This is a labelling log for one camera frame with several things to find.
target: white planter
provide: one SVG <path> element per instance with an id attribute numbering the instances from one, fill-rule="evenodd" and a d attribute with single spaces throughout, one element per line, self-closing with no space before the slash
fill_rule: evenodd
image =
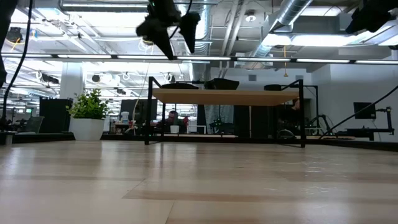
<path id="1" fill-rule="evenodd" d="M 104 129 L 102 119 L 75 119 L 71 118 L 69 130 L 73 132 L 77 141 L 98 141 Z"/>

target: potted plant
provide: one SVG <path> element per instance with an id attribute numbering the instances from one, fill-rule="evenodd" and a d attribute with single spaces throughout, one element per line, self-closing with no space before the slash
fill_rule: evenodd
<path id="1" fill-rule="evenodd" d="M 104 119 L 109 112 L 108 100 L 100 100 L 101 91 L 93 90 L 92 93 L 76 94 L 77 102 L 72 108 L 67 106 L 72 115 L 70 131 L 76 140 L 98 141 L 104 129 Z"/>

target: ceiling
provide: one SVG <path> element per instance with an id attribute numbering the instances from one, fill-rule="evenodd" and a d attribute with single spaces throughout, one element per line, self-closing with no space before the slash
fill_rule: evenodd
<path id="1" fill-rule="evenodd" d="M 68 2 L 96 2 L 96 1 L 61 1 L 64 4 Z M 146 4 L 145 1 L 107 1 L 116 3 L 134 3 Z M 175 1 L 179 9 L 184 12 L 187 1 Z M 238 13 L 231 15 L 231 8 L 237 1 L 228 0 L 207 0 L 194 1 L 193 9 L 201 12 L 202 21 L 197 27 L 197 38 L 199 35 L 205 35 L 204 38 L 197 39 L 202 49 L 201 55 L 217 55 L 222 52 L 224 37 L 227 31 L 227 23 L 234 19 L 233 30 L 237 27 L 239 10 L 242 8 L 241 1 L 238 5 Z M 265 19 L 277 12 L 280 8 L 281 0 L 273 1 L 248 1 L 246 12 L 254 10 L 256 20 L 248 22 L 245 19 L 239 26 L 236 41 L 234 41 L 231 55 L 236 53 L 250 54 L 258 47 L 265 38 L 262 28 Z M 143 10 L 137 12 L 118 12 L 108 8 L 99 11 L 74 11 L 69 7 L 67 11 L 59 9 L 58 1 L 36 0 L 33 10 L 32 20 L 32 38 L 29 41 L 29 53 L 40 54 L 136 54 L 136 55 L 162 55 L 162 52 L 156 46 L 148 46 L 143 43 L 140 37 L 136 35 L 136 27 L 144 20 L 146 13 Z M 346 12 L 352 12 L 358 5 L 358 1 L 339 1 L 339 0 L 314 0 L 306 10 L 303 11 L 300 18 L 294 24 L 294 33 L 289 35 L 300 35 L 301 30 L 311 32 L 311 23 L 305 18 L 312 18 L 312 21 L 331 21 L 338 18 Z M 12 17 L 11 27 L 21 27 L 21 33 L 26 32 L 27 23 L 26 8 L 20 7 L 15 11 Z M 398 34 L 398 28 L 391 27 L 389 30 L 390 38 Z M 350 45 L 349 47 L 314 47 L 302 45 L 273 46 L 270 55 L 273 57 L 298 57 L 298 58 L 363 58 L 380 59 L 386 58 L 391 51 L 386 46 L 378 46 L 378 42 L 361 43 Z M 178 33 L 171 40 L 175 55 L 188 55 L 189 52 L 185 46 L 182 36 Z M 2 53 L 22 52 L 24 44 L 13 44 L 5 42 Z M 5 64 L 7 72 L 13 74 L 16 69 L 18 59 L 6 58 Z M 60 61 L 38 61 L 26 60 L 23 68 L 15 82 L 19 86 L 40 86 L 48 85 L 40 81 L 40 73 L 45 73 L 62 81 L 62 63 Z M 114 90 L 103 90 L 103 95 L 113 97 L 137 97 L 146 96 L 146 81 L 148 76 L 155 76 L 160 84 L 167 83 L 167 75 L 175 75 L 177 80 L 189 81 L 192 79 L 190 63 L 145 63 L 145 62 L 84 62 L 84 68 L 87 75 L 87 86 L 106 86 L 109 83 L 94 83 L 91 81 L 93 75 L 111 75 L 120 76 L 120 82 L 117 84 L 120 88 L 126 86 L 136 86 L 142 90 L 134 90 L 127 95 L 119 95 Z M 274 63 L 269 68 L 282 68 L 284 63 Z M 311 64 L 293 64 L 289 68 L 308 69 Z M 59 85 L 52 85 L 52 88 L 25 88 L 33 97 L 42 94 L 44 96 L 57 97 L 59 94 Z M 14 92 L 14 96 L 22 96 L 24 93 Z"/>

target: light wood floor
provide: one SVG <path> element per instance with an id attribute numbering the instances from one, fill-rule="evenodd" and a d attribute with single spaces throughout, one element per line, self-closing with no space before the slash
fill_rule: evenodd
<path id="1" fill-rule="evenodd" d="M 0 148 L 0 223 L 398 223 L 398 153 L 49 142 Z"/>

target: black metal table frame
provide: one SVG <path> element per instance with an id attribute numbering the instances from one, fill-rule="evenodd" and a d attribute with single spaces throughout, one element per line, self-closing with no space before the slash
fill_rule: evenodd
<path id="1" fill-rule="evenodd" d="M 161 135 L 160 138 L 158 138 L 157 136 L 151 136 L 151 130 L 150 130 L 150 122 L 151 122 L 151 114 L 150 112 L 152 111 L 152 93 L 153 93 L 153 88 L 154 88 L 154 83 L 159 87 L 162 88 L 162 86 L 159 84 L 159 82 L 154 78 L 154 77 L 149 77 L 148 79 L 148 97 L 147 97 L 147 109 L 146 109 L 146 131 L 145 131 L 145 136 L 144 136 L 144 142 L 145 145 L 149 145 L 150 140 L 156 141 L 156 142 L 161 142 L 161 141 L 167 141 L 167 138 L 171 139 L 175 139 L 173 137 L 169 137 L 169 136 L 164 136 L 164 124 L 165 124 L 165 111 L 166 111 L 166 104 L 163 103 L 163 108 L 162 108 L 162 130 L 161 130 Z M 295 142 L 299 142 L 300 147 L 304 148 L 305 147 L 305 143 L 306 143 L 306 135 L 305 135 L 305 118 L 304 118 L 304 85 L 303 85 L 303 80 L 299 79 L 296 80 L 294 82 L 292 82 L 289 85 L 286 85 L 285 87 L 283 87 L 283 90 L 286 90 L 288 88 L 297 88 L 298 87 L 298 98 L 300 100 L 300 139 L 298 139 L 298 141 Z M 186 139 L 189 142 L 192 142 L 192 139 L 195 139 L 199 142 L 207 142 L 209 139 L 208 138 L 204 138 L 204 137 L 194 137 L 194 135 L 192 137 L 189 138 L 185 138 L 185 137 L 181 137 L 182 139 Z M 276 138 L 276 133 L 274 133 L 274 138 L 273 139 L 268 139 L 266 142 L 267 143 L 275 143 L 275 144 L 291 144 L 292 141 L 285 141 L 288 139 L 277 139 Z M 222 140 L 220 139 L 221 142 L 237 142 L 237 140 L 235 138 L 222 138 Z M 259 142 L 258 139 L 242 139 L 242 142 Z"/>

